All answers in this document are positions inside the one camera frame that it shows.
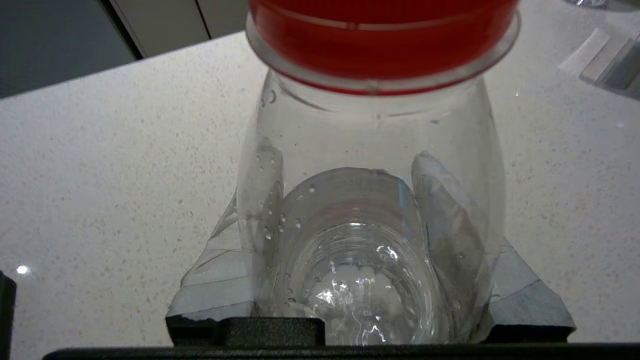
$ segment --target quartz countertop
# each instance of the quartz countertop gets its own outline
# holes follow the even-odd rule
[[[559,70],[640,12],[544,2],[521,4],[486,75],[505,234],[566,302],[571,341],[640,341],[640,101]],[[12,359],[171,344],[164,315],[233,194],[265,71],[239,33],[0,101]]]

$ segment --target red bottle cap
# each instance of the red bottle cap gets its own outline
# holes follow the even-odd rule
[[[488,52],[518,0],[250,0],[255,28],[283,58],[323,74],[400,79]]]

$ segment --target countertop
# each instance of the countertop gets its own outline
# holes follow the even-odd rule
[[[558,69],[640,12],[541,3],[521,4],[520,38],[486,75],[505,234],[566,302],[571,341],[640,341],[640,101]],[[13,359],[171,344],[164,315],[233,194],[265,71],[240,33],[0,101]]]

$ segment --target white speckled countertop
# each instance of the white speckled countertop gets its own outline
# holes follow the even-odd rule
[[[640,101],[557,69],[640,13],[540,3],[523,2],[521,37],[487,75],[506,236],[566,302],[572,341],[640,341]],[[234,191],[264,71],[237,34],[0,101],[13,359],[170,345],[164,314]]]

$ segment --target clear plastic bottle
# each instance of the clear plastic bottle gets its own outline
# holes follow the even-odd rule
[[[259,314],[319,317],[331,345],[466,341],[504,218],[481,73],[517,1],[250,4],[271,67],[237,187]]]

